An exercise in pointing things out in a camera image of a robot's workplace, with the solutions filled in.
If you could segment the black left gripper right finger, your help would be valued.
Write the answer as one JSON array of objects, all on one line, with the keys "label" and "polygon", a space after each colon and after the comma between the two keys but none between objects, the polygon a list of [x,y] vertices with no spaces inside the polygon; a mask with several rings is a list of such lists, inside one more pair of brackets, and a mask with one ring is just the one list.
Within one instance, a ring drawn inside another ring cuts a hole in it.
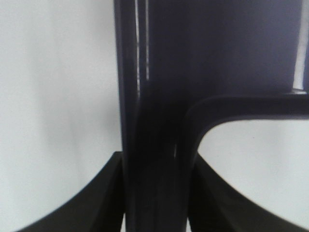
[{"label": "black left gripper right finger", "polygon": [[200,155],[192,171],[188,220],[193,232],[305,231],[240,194]]}]

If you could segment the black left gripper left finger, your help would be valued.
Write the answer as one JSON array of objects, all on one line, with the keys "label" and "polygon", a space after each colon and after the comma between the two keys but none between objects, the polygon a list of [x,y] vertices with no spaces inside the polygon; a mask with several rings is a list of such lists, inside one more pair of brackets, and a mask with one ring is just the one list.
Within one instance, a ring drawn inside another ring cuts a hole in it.
[{"label": "black left gripper left finger", "polygon": [[122,152],[74,197],[23,232],[119,232],[125,212]]}]

